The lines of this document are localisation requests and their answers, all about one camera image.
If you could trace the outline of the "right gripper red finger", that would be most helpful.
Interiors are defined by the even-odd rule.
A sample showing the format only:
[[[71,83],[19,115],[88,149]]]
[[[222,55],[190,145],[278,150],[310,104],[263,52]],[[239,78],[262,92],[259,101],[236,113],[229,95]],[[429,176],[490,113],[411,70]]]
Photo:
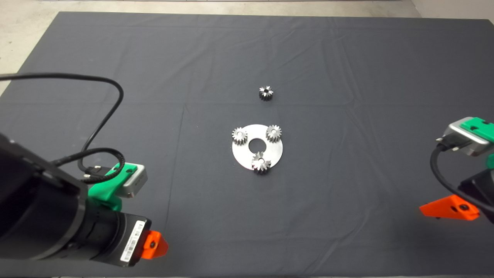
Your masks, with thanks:
[[[455,194],[422,205],[419,210],[422,215],[437,219],[476,220],[480,217],[475,205]]]

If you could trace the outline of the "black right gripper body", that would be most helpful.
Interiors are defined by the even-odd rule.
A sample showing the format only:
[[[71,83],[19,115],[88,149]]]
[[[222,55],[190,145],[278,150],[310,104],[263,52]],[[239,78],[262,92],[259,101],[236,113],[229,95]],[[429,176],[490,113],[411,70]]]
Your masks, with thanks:
[[[494,223],[493,212],[486,210],[485,206],[493,207],[494,205],[494,181],[493,170],[484,170],[471,176],[459,185],[459,190],[466,194],[471,200],[475,200],[477,203],[481,203],[484,206],[478,206],[475,204],[478,210],[480,210],[490,223]]]

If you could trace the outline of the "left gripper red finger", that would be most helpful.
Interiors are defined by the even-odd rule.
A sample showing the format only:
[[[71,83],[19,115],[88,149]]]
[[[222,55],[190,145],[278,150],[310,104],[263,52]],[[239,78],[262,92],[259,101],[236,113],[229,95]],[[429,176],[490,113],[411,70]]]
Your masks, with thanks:
[[[141,258],[153,260],[166,255],[168,243],[160,232],[149,231],[145,237]]]

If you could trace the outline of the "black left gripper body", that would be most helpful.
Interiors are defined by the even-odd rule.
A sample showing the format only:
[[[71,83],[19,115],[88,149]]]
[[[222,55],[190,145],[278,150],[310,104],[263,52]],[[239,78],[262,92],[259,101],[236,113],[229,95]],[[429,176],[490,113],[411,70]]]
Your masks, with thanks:
[[[146,217],[113,210],[91,213],[79,232],[79,256],[118,267],[133,267],[140,261],[151,224]]]

